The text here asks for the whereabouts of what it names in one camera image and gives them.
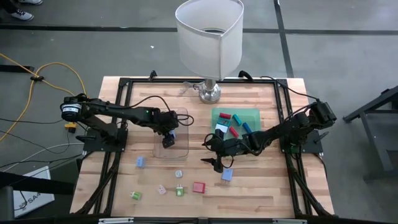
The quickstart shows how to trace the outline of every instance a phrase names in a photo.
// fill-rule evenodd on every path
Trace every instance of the green tray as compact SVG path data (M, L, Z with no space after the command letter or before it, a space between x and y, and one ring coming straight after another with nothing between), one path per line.
M246 130L243 128L243 125L238 126L237 122L232 118L234 114L238 116L238 118L243 123L247 123L251 129L251 131L260 131L261 130L261 119L260 119L260 111L254 108L213 108L211 110L211 132L215 132L215 128L217 125L218 118L220 117L220 113L226 113L231 115L231 126L238 132L239 138L242 138L242 134L246 134ZM224 134L224 139L233 138L234 136L228 131Z

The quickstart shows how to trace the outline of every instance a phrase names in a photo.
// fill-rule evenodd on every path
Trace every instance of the cable tie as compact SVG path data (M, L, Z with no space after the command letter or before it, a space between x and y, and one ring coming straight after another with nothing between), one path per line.
M44 77L43 76L30 77L30 80L35 81L35 82L41 82L44 80Z

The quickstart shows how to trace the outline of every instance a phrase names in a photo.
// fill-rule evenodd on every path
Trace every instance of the red block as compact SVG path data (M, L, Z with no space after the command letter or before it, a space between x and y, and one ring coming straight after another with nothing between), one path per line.
M231 134L235 137L238 138L239 134L235 131L235 129L231 126L229 127L229 131L231 131Z
M230 114L220 113L220 118L231 119L231 115Z
M193 183L193 192L197 192L197 193L205 193L205 187L206 184L205 183L201 183L201 182L194 182Z

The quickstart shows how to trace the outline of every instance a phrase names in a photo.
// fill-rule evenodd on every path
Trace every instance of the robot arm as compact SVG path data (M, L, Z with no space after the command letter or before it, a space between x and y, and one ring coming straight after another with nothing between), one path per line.
M130 120L133 124L151 128L155 133L164 136L163 147L174 144L174 137L170 132L178 127L175 111L161 112L159 108L152 107L123 107L100 99L89 99L84 94L65 97L61 104L62 118L69 122L81 122L112 144L120 137L118 127L113 123L105 123L95 115L112 116ZM80 138L81 141L89 140L90 136Z
M216 152L216 159L202 159L213 165L216 172L222 172L223 167L221 158L226 156L238 156L253 154L258 156L273 140L281 137L287 138L288 142L294 146L300 146L307 140L307 134L314 129L324 129L332 126L336 121L336 116L330 109L328 103L321 101L314 102L306 107L303 112L298 112L289 116L284 122L266 131L255 131L243 134L242 139L223 140L223 133L216 130L210 140L206 140L203 145Z

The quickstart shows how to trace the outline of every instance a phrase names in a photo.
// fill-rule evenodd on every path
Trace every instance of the lamp base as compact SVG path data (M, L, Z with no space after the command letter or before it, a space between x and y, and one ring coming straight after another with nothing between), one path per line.
M221 96L221 88L216 84L216 80L206 79L199 87L199 98L206 104L217 103Z

